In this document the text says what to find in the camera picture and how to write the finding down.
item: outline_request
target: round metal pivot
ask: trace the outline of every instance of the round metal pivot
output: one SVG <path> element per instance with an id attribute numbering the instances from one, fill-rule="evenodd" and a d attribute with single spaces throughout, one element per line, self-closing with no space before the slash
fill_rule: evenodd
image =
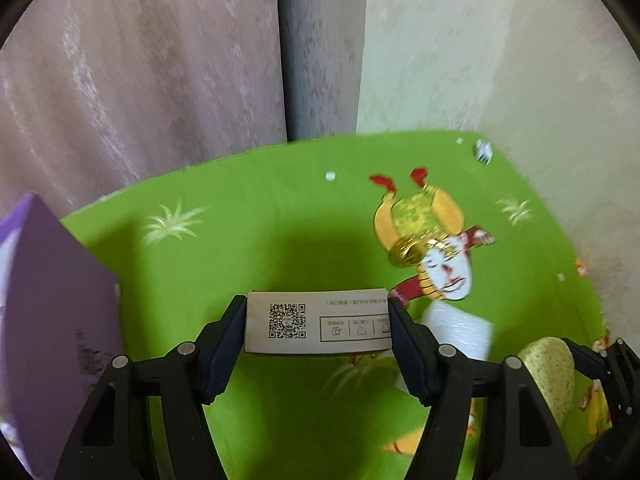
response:
<path id="1" fill-rule="evenodd" d="M 519 370 L 520 368 L 522 368 L 522 361 L 520 361 L 520 359 L 513 355 L 507 357 L 504 362 L 507 363 L 507 366 L 513 370 Z"/>
<path id="2" fill-rule="evenodd" d="M 440 345 L 438 353 L 443 357 L 453 357 L 456 354 L 456 347 L 452 345 Z"/>
<path id="3" fill-rule="evenodd" d="M 193 354 L 193 351 L 196 349 L 196 345 L 194 345 L 191 341 L 185 341 L 184 343 L 180 343 L 178 346 L 178 354 L 189 355 Z"/>
<path id="4" fill-rule="evenodd" d="M 111 361 L 111 365 L 114 368 L 124 368 L 128 363 L 129 359 L 127 359 L 126 355 L 119 355 L 117 357 L 114 357 L 113 361 Z"/>

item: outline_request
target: cartoon face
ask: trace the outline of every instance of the cartoon face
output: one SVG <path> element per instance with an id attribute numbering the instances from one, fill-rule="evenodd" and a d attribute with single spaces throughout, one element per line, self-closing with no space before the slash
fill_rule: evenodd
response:
<path id="1" fill-rule="evenodd" d="M 450 236 L 447 242 L 456 248 L 456 254 L 447 256 L 440 249 L 430 249 L 422 260 L 422 267 L 446 300 L 461 300 L 471 291 L 471 265 L 461 237 Z"/>

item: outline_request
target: cartoon character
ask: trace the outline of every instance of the cartoon character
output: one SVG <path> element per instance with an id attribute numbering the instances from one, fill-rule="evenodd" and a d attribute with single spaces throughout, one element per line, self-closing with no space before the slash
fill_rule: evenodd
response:
<path id="1" fill-rule="evenodd" d="M 421 296 L 432 300 L 462 300 L 472 286 L 469 250 L 495 242 L 477 226 L 463 231 L 465 217 L 451 195 L 425 182 L 426 168 L 411 178 L 422 189 L 395 201 L 396 185 L 387 176 L 369 179 L 386 188 L 374 216 L 374 231 L 392 264 L 416 266 L 417 276 L 396 285 L 390 295 L 404 306 Z"/>
<path id="2" fill-rule="evenodd" d="M 605 335 L 593 342 L 591 348 L 594 352 L 606 350 L 609 346 L 609 330 Z M 609 406 L 602 389 L 602 383 L 596 379 L 590 388 L 580 399 L 578 404 L 580 411 L 587 412 L 589 434 L 598 437 L 607 429 L 608 423 L 611 421 Z"/>

